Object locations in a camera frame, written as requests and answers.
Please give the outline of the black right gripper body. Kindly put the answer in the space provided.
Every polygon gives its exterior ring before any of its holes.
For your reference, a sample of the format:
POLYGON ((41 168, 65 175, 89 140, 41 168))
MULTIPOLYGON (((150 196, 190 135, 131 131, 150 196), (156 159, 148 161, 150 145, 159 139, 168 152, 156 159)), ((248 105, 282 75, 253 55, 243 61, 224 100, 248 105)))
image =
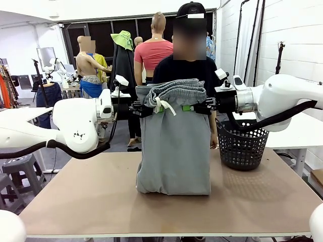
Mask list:
POLYGON ((222 90, 215 88, 216 109, 219 113, 232 113, 237 111, 235 89, 222 90))

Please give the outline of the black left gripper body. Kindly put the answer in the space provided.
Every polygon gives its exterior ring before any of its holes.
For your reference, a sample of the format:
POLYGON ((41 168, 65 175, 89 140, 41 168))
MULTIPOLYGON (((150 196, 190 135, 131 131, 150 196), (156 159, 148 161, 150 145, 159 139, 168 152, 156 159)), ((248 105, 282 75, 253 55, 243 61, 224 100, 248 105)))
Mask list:
POLYGON ((114 114, 116 120, 128 120, 133 116, 133 112, 131 110, 132 103, 119 103, 113 104, 114 114))

